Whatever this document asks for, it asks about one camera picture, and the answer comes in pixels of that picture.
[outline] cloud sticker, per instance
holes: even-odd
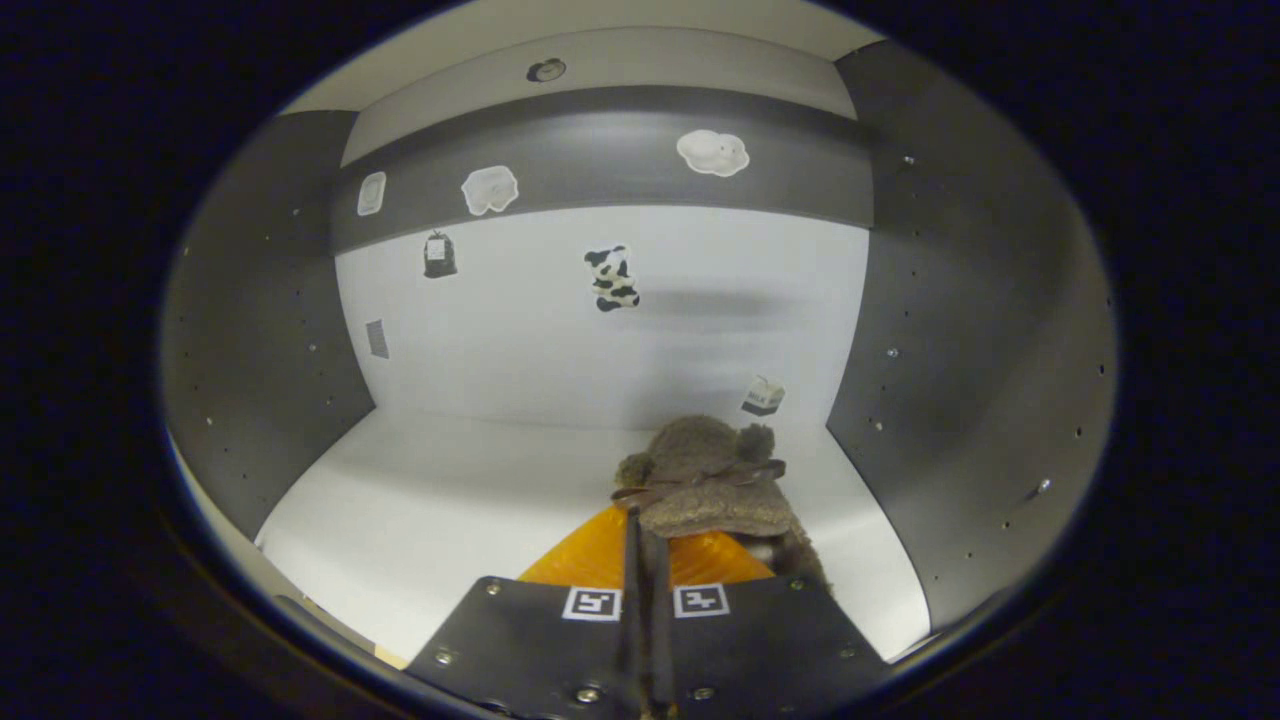
[[[467,200],[467,210],[479,217],[489,210],[502,213],[512,200],[520,197],[520,190],[511,168],[494,165],[467,176],[467,182],[462,183],[462,196]]]
[[[695,129],[676,141],[676,152],[695,173],[727,178],[751,160],[746,145],[736,135]]]

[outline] gray side panel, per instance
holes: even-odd
[[[749,165],[728,178],[695,173],[676,152],[676,141],[695,129],[739,136]],[[333,251],[476,219],[461,187],[472,170],[492,165],[507,165],[518,183],[507,215],[680,204],[869,227],[864,146],[852,120],[739,92],[611,87],[531,97],[445,120],[343,168]],[[360,183],[379,170],[387,173],[381,210],[358,217]]]
[[[353,122],[273,119],[209,191],[174,260],[160,347],[169,429],[248,538],[374,406],[329,254],[328,188]]]
[[[877,223],[828,428],[940,629],[1071,520],[1108,433],[1116,327],[1087,223],[1011,124],[891,42],[837,68],[877,136]]]

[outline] white backdrop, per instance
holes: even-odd
[[[490,214],[439,229],[456,275],[424,277],[426,232],[337,259],[380,409],[602,429],[707,413],[740,425],[760,374],[786,388],[771,424],[826,423],[856,325],[865,229],[677,206]],[[582,255],[618,243],[631,247],[640,306],[602,313]],[[365,324],[379,319],[389,360],[370,355]]]

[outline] fisheye lens view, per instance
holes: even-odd
[[[474,0],[282,99],[177,240],[174,482],[332,652],[476,717],[820,717],[1061,546],[1093,231],[804,0]]]

